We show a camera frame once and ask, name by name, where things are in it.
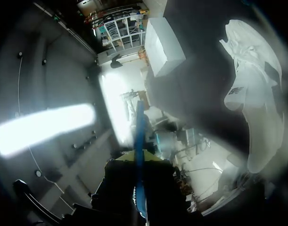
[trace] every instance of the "white wire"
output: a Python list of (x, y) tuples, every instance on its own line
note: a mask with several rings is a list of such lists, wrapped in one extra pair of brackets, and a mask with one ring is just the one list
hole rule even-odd
[(19, 101), (19, 82), (20, 82), (20, 70), (21, 70), (21, 63), (22, 63), (22, 58), (20, 60), (20, 66), (19, 66), (19, 72), (18, 72), (18, 87), (17, 87), (17, 92), (18, 92), (18, 111), (19, 111), (19, 115), (20, 115), (20, 101)]
[(69, 208), (71, 208), (72, 210), (74, 210), (73, 207), (71, 207), (61, 196), (60, 196), (60, 199), (61, 199)]
[[(20, 60), (20, 66), (19, 66), (19, 72), (18, 72), (18, 85), (17, 85), (17, 90), (18, 90), (17, 96), (18, 96), (18, 111), (19, 111), (19, 115), (20, 115), (20, 113), (21, 113), (21, 112), (20, 112), (20, 100), (19, 100), (19, 82), (20, 82), (21, 63), (22, 63), (22, 57), (21, 57), (21, 60)], [(30, 153), (31, 153), (31, 155), (32, 155), (32, 158), (34, 159), (34, 162), (35, 162), (38, 170), (42, 173), (42, 170), (41, 170), (41, 168), (39, 167), (39, 165), (38, 165), (38, 163), (37, 163), (37, 161), (36, 161), (36, 159), (35, 159), (35, 157), (34, 157), (34, 155), (33, 155), (33, 152), (32, 152), (32, 150), (31, 150), (31, 148), (30, 148), (29, 146), (28, 146), (28, 149), (29, 149), (29, 151), (30, 151)], [(61, 193), (64, 194), (64, 191), (59, 187), (59, 185), (58, 185), (56, 182), (51, 181), (51, 180), (48, 180), (48, 179), (46, 178), (46, 176), (43, 176), (43, 177), (46, 179), (46, 181), (54, 184), (54, 185), (61, 191)], [(69, 208), (71, 208), (72, 210), (74, 210), (66, 201), (64, 201), (64, 199), (63, 199), (61, 196), (60, 196), (60, 199), (61, 199)]]

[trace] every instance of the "gray wall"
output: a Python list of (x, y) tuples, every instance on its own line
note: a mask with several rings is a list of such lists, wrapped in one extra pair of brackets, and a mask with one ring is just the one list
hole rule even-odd
[[(95, 104), (98, 120), (94, 125), (32, 147), (43, 174), (50, 180), (59, 181), (82, 154), (92, 151), (92, 148), (73, 150), (71, 144), (80, 146), (91, 137), (91, 131), (95, 130), (99, 138), (110, 128), (104, 100), (96, 83), (99, 72), (94, 65), (96, 56), (32, 5), (9, 32), (0, 49), (0, 123), (14, 119), (18, 112), (20, 59), (16, 55), (19, 51), (23, 52), (20, 73), (22, 114), (79, 103)], [(47, 59), (46, 65), (41, 64), (44, 58)], [(54, 187), (43, 177), (37, 178), (34, 175), (36, 169), (28, 150), (11, 158), (0, 157), (0, 181), (13, 197), (11, 185), (16, 179), (25, 181), (38, 199)], [(80, 196), (84, 197), (85, 189), (79, 191), (83, 191)]]

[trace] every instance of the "white foam block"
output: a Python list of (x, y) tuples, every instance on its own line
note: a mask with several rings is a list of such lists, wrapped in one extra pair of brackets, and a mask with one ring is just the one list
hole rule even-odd
[(185, 59), (182, 48), (166, 18), (150, 18), (145, 49), (155, 77), (165, 76)]

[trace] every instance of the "shoe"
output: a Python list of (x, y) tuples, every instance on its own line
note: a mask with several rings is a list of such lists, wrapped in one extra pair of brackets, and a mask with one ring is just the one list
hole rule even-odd
[[(224, 99), (227, 108), (242, 107), (250, 134), (247, 168), (260, 172), (282, 145), (284, 114), (279, 115), (272, 87), (280, 86), (282, 69), (277, 56), (266, 40), (243, 21), (230, 20), (225, 26), (228, 42), (220, 40), (234, 60), (236, 78)], [(269, 77), (269, 64), (279, 75)]]

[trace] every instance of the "shelving unit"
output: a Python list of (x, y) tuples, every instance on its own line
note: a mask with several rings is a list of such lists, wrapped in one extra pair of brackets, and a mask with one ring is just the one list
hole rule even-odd
[(123, 16), (104, 23), (103, 26), (106, 32), (101, 37), (109, 40), (115, 52), (121, 48), (124, 50), (144, 45), (146, 31), (145, 28), (140, 29), (135, 24), (141, 19), (131, 20), (135, 16)]

